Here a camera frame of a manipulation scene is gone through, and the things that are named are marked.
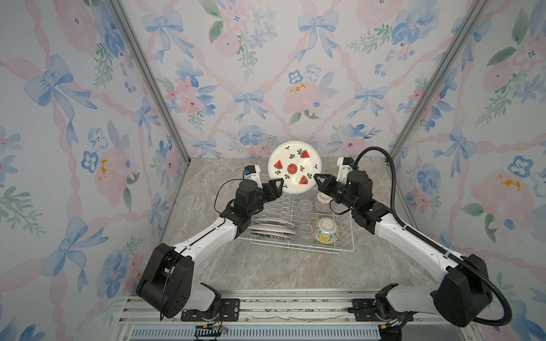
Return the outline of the white plate watermelon pattern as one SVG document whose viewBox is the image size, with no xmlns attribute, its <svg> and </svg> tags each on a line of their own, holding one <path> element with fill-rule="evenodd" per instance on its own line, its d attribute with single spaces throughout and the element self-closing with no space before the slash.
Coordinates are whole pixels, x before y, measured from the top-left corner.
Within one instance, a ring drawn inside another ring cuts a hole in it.
<svg viewBox="0 0 546 341">
<path fill-rule="evenodd" d="M 271 153 L 267 170 L 271 180 L 283 180 L 283 193 L 299 195 L 317 184 L 314 175 L 322 173 L 322 161 L 311 144 L 289 141 Z"/>
</svg>

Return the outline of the white wire dish rack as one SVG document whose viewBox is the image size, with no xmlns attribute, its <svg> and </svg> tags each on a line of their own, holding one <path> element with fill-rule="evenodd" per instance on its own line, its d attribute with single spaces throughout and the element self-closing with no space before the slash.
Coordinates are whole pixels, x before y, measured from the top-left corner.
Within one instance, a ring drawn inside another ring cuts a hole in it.
<svg viewBox="0 0 546 341">
<path fill-rule="evenodd" d="M 317 188 L 313 187 L 311 190 L 299 194 L 290 195 L 283 193 L 282 196 L 270 203 L 264 205 L 263 211 L 257 213 L 254 217 L 276 217 L 284 220 L 288 220 L 294 223 L 297 228 L 289 229 L 286 227 L 278 226 L 275 224 L 256 224 L 253 222 L 246 232 L 241 235 L 242 240 L 247 240 L 252 244 L 265 245 L 270 247 L 278 247 L 285 249 L 296 249 L 302 251 L 313 251 L 327 254 L 340 254 L 343 252 L 355 251 L 355 238 L 353 233 L 353 223 L 348 213 L 341 215 L 343 210 L 342 205 L 335 203 L 328 205 L 321 205 L 317 202 Z M 297 204 L 302 199 L 309 199 L 314 203 L 314 208 L 310 213 L 302 213 L 298 210 Z M 338 239 L 334 244 L 321 244 L 313 240 L 305 240 L 299 233 L 299 228 L 303 224 L 311 224 L 323 217 L 329 217 L 335 221 L 338 227 Z M 272 237 L 252 236 L 249 234 L 251 229 L 260 230 L 291 230 L 297 235 L 293 240 L 277 239 Z"/>
</svg>

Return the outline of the white plate dark rim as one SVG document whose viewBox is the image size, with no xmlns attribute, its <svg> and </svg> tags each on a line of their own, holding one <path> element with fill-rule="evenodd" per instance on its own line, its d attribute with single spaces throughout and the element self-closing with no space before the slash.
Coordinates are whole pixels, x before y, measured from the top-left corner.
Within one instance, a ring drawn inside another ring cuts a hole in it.
<svg viewBox="0 0 546 341">
<path fill-rule="evenodd" d="M 275 225 L 286 227 L 289 229 L 297 228 L 297 226 L 294 223 L 291 223 L 288 220 L 284 220 L 284 219 L 276 218 L 276 217 L 259 217 L 259 218 L 255 218 L 253 222 L 256 224 L 275 224 Z"/>
</svg>

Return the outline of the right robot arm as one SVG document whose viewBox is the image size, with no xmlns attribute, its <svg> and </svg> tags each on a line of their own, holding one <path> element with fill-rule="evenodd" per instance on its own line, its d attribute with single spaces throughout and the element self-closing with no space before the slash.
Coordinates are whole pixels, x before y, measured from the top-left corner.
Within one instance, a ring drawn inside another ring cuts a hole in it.
<svg viewBox="0 0 546 341">
<path fill-rule="evenodd" d="M 353 170 L 344 183 L 328 174 L 314 179 L 319 192 L 346 206 L 357 225 L 404 251 L 435 280 L 431 286 L 387 285 L 375 295 L 368 314 L 391 321 L 408 313 L 430 313 L 466 327 L 492 302 L 493 292 L 483 282 L 488 275 L 485 262 L 451 252 L 398 222 L 391 208 L 373 199 L 373 182 L 366 172 Z"/>
</svg>

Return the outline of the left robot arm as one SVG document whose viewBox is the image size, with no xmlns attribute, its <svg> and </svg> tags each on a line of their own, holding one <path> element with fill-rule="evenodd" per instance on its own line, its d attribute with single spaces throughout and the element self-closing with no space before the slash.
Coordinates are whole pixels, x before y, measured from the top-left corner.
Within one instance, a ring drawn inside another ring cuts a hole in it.
<svg viewBox="0 0 546 341">
<path fill-rule="evenodd" d="M 245 179 L 239 183 L 235 198 L 218 219 L 197 235 L 174 246 L 157 246 L 137 285 L 136 294 L 159 312 L 173 318 L 182 311 L 197 312 L 205 319 L 220 314 L 221 293 L 207 284 L 193 284 L 195 268 L 223 245 L 240 237 L 264 205 L 282 196 L 284 181 L 258 184 Z"/>
</svg>

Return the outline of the clear glass back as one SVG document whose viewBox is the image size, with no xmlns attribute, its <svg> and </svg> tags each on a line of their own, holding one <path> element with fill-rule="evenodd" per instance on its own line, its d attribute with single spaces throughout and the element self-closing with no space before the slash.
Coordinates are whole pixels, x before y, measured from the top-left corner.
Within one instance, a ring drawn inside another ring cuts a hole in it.
<svg viewBox="0 0 546 341">
<path fill-rule="evenodd" d="M 314 203 L 309 199 L 302 199 L 298 202 L 297 208 L 302 213 L 310 213 L 314 208 Z"/>
</svg>

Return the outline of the clear glass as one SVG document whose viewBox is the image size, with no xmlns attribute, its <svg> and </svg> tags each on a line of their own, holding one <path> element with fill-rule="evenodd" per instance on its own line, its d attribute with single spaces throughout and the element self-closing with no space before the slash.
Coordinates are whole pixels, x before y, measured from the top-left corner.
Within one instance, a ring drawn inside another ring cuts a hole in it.
<svg viewBox="0 0 546 341">
<path fill-rule="evenodd" d="M 313 238 L 314 238 L 314 227 L 311 224 L 303 224 L 299 228 L 299 233 L 300 233 L 301 237 L 304 238 L 305 240 L 307 240 L 307 241 L 313 240 Z"/>
<path fill-rule="evenodd" d="M 314 203 L 309 199 L 302 199 L 298 202 L 297 208 L 302 213 L 310 213 L 314 208 Z"/>
</svg>

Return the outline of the white plate blue rim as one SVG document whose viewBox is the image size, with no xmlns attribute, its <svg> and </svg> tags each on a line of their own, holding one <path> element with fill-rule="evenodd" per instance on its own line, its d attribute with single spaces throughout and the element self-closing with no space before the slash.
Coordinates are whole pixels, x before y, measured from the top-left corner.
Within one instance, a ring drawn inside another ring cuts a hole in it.
<svg viewBox="0 0 546 341">
<path fill-rule="evenodd" d="M 272 237 L 277 239 L 286 239 L 293 240 L 297 233 L 291 230 L 260 230 L 260 229 L 251 229 L 249 234 L 252 236 L 261 236 L 261 237 Z"/>
</svg>

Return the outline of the yellow blue patterned bowl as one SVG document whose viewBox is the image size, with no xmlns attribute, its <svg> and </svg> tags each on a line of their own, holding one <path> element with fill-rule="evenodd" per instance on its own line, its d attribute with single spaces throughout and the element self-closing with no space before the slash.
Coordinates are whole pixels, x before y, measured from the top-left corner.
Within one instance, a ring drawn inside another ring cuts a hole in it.
<svg viewBox="0 0 546 341">
<path fill-rule="evenodd" d="M 334 220 L 323 217 L 313 223 L 314 239 L 321 244 L 334 244 L 338 239 L 338 227 Z"/>
</svg>

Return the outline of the clear glass front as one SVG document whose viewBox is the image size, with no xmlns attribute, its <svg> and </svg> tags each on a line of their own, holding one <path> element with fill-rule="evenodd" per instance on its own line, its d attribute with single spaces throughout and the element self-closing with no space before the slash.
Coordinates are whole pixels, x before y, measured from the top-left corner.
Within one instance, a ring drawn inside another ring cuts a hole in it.
<svg viewBox="0 0 546 341">
<path fill-rule="evenodd" d="M 307 241 L 313 240 L 313 238 L 314 238 L 314 227 L 311 224 L 303 224 L 299 228 L 299 233 L 300 233 L 301 237 L 304 238 L 305 240 L 307 240 Z"/>
</svg>

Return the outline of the left corner aluminium profile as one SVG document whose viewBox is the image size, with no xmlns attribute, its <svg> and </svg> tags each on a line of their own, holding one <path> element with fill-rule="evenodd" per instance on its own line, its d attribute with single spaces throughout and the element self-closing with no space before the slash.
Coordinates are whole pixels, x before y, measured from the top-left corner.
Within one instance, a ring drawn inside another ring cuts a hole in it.
<svg viewBox="0 0 546 341">
<path fill-rule="evenodd" d="M 146 60 L 144 50 L 142 49 L 142 46 L 135 34 L 135 30 L 130 23 L 122 2 L 118 0 L 106 0 L 105 4 L 111 11 L 112 17 L 119 27 L 121 36 L 125 40 L 128 50 L 135 60 L 136 68 L 142 76 L 144 84 L 146 85 L 156 107 L 159 110 L 160 117 L 166 124 L 166 129 L 173 139 L 174 146 L 181 155 L 183 164 L 185 166 L 189 166 L 191 159 L 183 146 L 180 133 L 176 128 L 175 121 L 167 109 L 166 102 L 160 94 L 159 86 L 157 85 L 152 69 Z"/>
</svg>

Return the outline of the corner aluminium profile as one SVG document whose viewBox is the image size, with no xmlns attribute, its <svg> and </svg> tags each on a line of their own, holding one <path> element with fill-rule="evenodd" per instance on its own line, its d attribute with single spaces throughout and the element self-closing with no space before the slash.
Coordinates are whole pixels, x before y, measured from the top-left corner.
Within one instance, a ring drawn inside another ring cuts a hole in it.
<svg viewBox="0 0 546 341">
<path fill-rule="evenodd" d="M 156 107 L 159 110 L 160 117 L 166 124 L 166 129 L 173 139 L 174 146 L 181 155 L 183 164 L 185 166 L 189 166 L 191 159 L 183 146 L 180 133 L 176 128 L 175 121 L 167 109 L 166 102 L 160 94 L 159 86 L 157 85 L 152 69 L 146 60 L 144 50 L 142 49 L 142 46 L 135 34 L 135 30 L 130 23 L 122 2 L 118 0 L 106 0 L 105 4 L 111 11 L 112 17 L 119 27 L 121 36 L 125 40 L 128 50 L 135 60 L 136 68 L 142 76 L 144 84 L 146 85 Z"/>
<path fill-rule="evenodd" d="M 470 39 L 473 30 L 479 24 L 481 18 L 484 16 L 484 11 L 489 6 L 490 1 L 477 0 L 472 1 L 471 6 L 464 17 L 459 31 L 454 35 L 450 44 L 448 45 L 444 57 L 441 59 L 435 72 L 429 79 L 428 86 L 425 88 L 422 99 L 420 99 L 414 111 L 409 115 L 407 122 L 402 128 L 399 136 L 395 139 L 395 144 L 392 147 L 390 153 L 391 156 L 396 157 L 401 155 L 402 148 L 405 146 L 406 141 L 409 139 L 413 129 L 418 124 L 423 115 L 423 112 L 432 101 L 433 96 L 437 93 L 437 90 L 441 87 L 442 82 L 451 71 L 455 60 L 463 52 L 464 46 Z"/>
</svg>

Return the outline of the right corner aluminium profile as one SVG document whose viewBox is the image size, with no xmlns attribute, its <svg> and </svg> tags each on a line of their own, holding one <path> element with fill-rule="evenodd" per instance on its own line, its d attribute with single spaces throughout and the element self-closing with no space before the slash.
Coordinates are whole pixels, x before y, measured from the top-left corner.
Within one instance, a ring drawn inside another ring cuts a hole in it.
<svg viewBox="0 0 546 341">
<path fill-rule="evenodd" d="M 489 6 L 490 1 L 477 0 L 472 1 L 471 6 L 464 17 L 459 31 L 454 35 L 450 44 L 448 45 L 444 57 L 441 59 L 435 72 L 429 79 L 428 86 L 425 88 L 422 99 L 420 99 L 414 111 L 409 115 L 407 122 L 402 128 L 399 136 L 395 139 L 395 144 L 392 147 L 390 153 L 391 156 L 396 157 L 401 155 L 402 148 L 405 146 L 406 141 L 409 139 L 413 129 L 418 124 L 423 115 L 423 112 L 432 101 L 433 96 L 437 93 L 437 90 L 441 87 L 442 82 L 451 71 L 455 60 L 463 52 L 464 46 L 470 39 L 473 30 L 479 24 L 481 18 L 484 16 L 484 11 Z"/>
</svg>

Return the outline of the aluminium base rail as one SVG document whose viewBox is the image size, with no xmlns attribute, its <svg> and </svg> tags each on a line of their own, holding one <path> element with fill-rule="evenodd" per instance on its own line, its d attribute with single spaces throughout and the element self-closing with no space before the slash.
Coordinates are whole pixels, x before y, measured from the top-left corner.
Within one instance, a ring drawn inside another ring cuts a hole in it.
<svg viewBox="0 0 546 341">
<path fill-rule="evenodd" d="M 372 315 L 350 313 L 368 307 L 372 291 L 295 289 L 226 291 L 222 317 L 212 327 L 219 340 L 386 340 L 383 324 Z M 173 318 L 142 299 L 127 302 L 114 340 L 214 340 L 204 321 L 188 311 Z"/>
</svg>

